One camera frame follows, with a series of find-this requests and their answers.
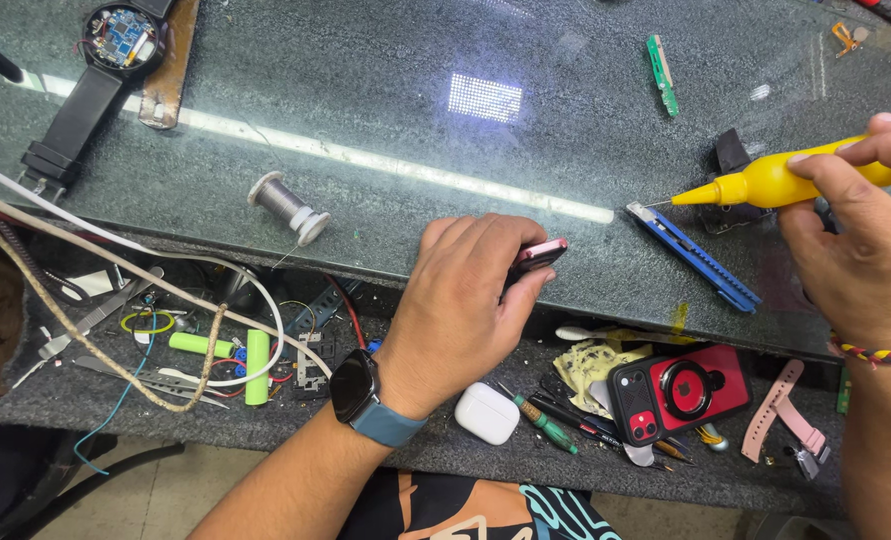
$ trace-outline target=blue wire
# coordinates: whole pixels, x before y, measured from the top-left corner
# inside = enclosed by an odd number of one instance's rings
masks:
[[[152,330],[156,329],[156,311],[155,310],[153,310],[151,313],[151,329]],[[151,353],[151,351],[152,351],[152,344],[155,341],[156,341],[156,335],[154,333],[150,333],[149,334],[149,347],[146,349],[145,355],[142,356],[142,361],[139,362],[139,367],[135,368],[135,373],[133,373],[134,376],[137,376],[138,374],[140,374],[140,371],[142,371],[142,366],[145,365],[146,359],[149,358],[149,353]],[[109,473],[96,467],[95,465],[92,464],[92,461],[86,459],[86,457],[84,455],[79,453],[79,445],[83,444],[83,442],[86,439],[98,434],[99,431],[102,430],[106,426],[106,424],[108,424],[109,421],[113,419],[114,416],[116,416],[116,412],[119,411],[119,406],[122,405],[122,400],[126,399],[126,394],[129,393],[129,389],[132,387],[133,387],[133,384],[130,382],[128,384],[128,386],[126,386],[126,389],[122,391],[122,396],[120,396],[119,401],[116,402],[115,408],[112,410],[112,412],[108,413],[108,418],[106,418],[103,423],[99,424],[98,427],[96,427],[95,429],[92,429],[92,431],[88,435],[79,439],[79,442],[77,442],[76,445],[74,447],[72,447],[72,452],[74,452],[75,455],[79,457],[79,460],[82,460],[82,463],[85,463],[86,465],[91,467],[93,471],[95,471],[96,473],[99,473],[100,475],[108,475]]]

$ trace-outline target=black watch strap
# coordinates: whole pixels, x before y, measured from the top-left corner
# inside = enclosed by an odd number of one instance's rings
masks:
[[[122,85],[122,79],[94,65],[85,68],[42,141],[32,142],[22,156],[22,164],[29,167],[26,176],[34,181],[71,183],[79,168],[79,154]]]
[[[163,20],[169,15],[172,9],[172,3],[175,0],[131,0],[131,5],[136,6],[150,16]]]

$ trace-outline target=yellow glue bottle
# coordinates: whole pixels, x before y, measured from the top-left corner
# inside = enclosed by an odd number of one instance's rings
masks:
[[[843,144],[862,141],[866,135],[850,137],[838,142],[799,152],[764,155],[745,170],[716,178],[710,183],[680,193],[672,198],[673,205],[713,204],[719,206],[749,203],[761,209],[772,209],[798,201],[819,197],[812,181],[792,174],[786,162],[796,154],[832,154]],[[891,186],[891,169],[878,161],[855,167],[872,184]]]

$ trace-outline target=floor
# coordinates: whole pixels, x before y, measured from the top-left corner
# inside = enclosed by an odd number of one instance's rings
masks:
[[[164,441],[120,437],[102,467],[163,446]],[[185,538],[204,515],[266,454],[188,445],[185,453],[123,473],[84,498],[35,540],[164,540]],[[73,484],[90,476],[82,467]],[[744,540],[748,513],[696,504],[595,493],[592,505],[624,540]]]

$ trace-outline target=blue utility knife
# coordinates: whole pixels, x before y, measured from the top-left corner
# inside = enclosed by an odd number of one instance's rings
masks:
[[[666,217],[638,202],[628,204],[626,209],[638,218],[650,233],[713,284],[718,289],[719,296],[726,299],[726,302],[740,312],[756,312],[756,304],[761,304],[763,301],[736,279],[736,276],[730,274],[707,252],[697,246],[678,227],[672,225]]]

